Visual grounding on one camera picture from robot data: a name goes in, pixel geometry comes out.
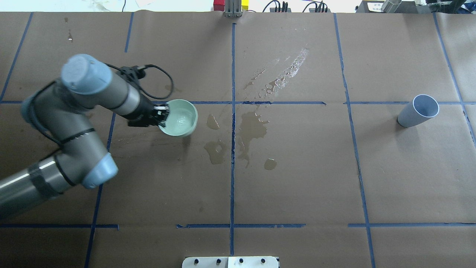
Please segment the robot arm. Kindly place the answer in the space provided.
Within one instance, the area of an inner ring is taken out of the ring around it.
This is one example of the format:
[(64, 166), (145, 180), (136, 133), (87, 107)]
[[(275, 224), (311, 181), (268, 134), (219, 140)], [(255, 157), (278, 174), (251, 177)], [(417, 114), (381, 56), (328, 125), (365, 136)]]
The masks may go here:
[(168, 104), (157, 105), (142, 89), (144, 66), (112, 66), (88, 54), (69, 58), (61, 76), (22, 103), (22, 117), (58, 151), (1, 180), (1, 220), (54, 200), (77, 185), (94, 189), (118, 173), (112, 154), (87, 112), (101, 106), (130, 127), (165, 127)]

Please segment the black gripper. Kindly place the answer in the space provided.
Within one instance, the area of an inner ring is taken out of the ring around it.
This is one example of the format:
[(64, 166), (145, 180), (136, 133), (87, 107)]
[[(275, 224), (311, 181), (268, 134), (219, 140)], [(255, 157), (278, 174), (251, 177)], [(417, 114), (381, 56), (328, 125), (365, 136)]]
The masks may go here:
[(169, 113), (169, 105), (142, 104), (128, 114), (129, 127), (166, 127), (168, 117), (164, 113)]

